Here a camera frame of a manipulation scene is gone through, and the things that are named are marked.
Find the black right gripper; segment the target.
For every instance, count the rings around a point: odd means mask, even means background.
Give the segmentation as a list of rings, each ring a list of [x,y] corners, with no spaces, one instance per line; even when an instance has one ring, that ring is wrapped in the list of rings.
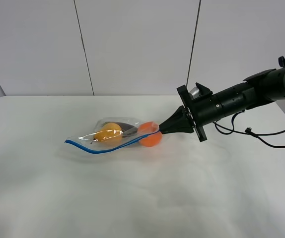
[[[222,105],[213,93],[210,96],[192,99],[186,85],[177,88],[184,106],[159,125],[162,134],[194,133],[203,142],[207,140],[204,126],[222,118]]]

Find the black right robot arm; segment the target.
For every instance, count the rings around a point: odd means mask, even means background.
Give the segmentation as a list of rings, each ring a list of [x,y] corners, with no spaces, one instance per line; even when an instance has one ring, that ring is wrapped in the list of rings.
[[[195,132],[203,142],[207,139],[205,125],[242,110],[285,100],[285,67],[262,71],[218,93],[200,83],[196,83],[191,91],[185,85],[178,87],[177,91],[183,105],[160,124],[160,132]]]

